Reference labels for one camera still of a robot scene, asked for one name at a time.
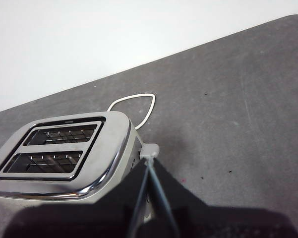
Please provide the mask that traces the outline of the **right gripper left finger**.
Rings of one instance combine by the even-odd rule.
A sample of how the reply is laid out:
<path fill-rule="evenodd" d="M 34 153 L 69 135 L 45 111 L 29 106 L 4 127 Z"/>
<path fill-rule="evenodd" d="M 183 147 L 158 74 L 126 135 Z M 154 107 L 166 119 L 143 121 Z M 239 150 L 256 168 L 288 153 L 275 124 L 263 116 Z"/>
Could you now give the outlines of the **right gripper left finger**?
<path fill-rule="evenodd" d="M 112 190 L 91 204 L 43 204 L 20 210 L 6 238 L 133 238 L 142 223 L 139 196 L 147 172 L 144 161 Z"/>

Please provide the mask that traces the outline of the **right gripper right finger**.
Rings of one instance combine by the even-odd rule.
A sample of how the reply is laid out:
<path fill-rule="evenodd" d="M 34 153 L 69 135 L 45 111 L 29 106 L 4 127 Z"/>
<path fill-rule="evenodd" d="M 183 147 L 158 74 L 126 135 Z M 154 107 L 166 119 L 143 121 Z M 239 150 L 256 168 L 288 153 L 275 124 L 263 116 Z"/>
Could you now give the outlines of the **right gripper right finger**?
<path fill-rule="evenodd" d="M 156 159 L 153 168 L 183 238 L 298 238 L 293 223 L 282 213 L 207 204 Z"/>

